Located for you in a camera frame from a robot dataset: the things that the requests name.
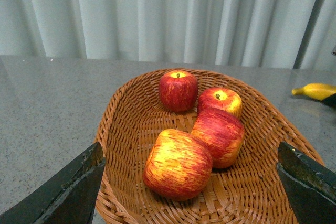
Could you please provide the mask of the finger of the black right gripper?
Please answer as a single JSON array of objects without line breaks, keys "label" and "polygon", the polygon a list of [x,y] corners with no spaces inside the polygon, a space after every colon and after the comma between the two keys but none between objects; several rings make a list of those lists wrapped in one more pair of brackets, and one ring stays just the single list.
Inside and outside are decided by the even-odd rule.
[{"label": "finger of the black right gripper", "polygon": [[322,103],[327,105],[327,106],[330,106],[332,108],[335,108],[336,107],[336,94],[333,94],[333,95],[328,96],[327,98],[323,99]]}]

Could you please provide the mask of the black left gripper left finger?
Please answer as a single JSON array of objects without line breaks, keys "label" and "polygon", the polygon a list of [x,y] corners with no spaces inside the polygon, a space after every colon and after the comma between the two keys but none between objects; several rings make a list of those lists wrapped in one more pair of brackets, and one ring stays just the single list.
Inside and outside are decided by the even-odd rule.
[{"label": "black left gripper left finger", "polygon": [[94,143],[1,214],[1,223],[92,223],[104,167],[101,144]]}]

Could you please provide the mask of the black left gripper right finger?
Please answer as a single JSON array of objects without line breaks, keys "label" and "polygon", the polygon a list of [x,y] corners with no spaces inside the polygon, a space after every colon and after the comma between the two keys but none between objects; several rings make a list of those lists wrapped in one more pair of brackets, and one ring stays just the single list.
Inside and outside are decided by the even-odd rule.
[{"label": "black left gripper right finger", "polygon": [[286,142],[277,172],[299,223],[335,223],[335,173]]}]

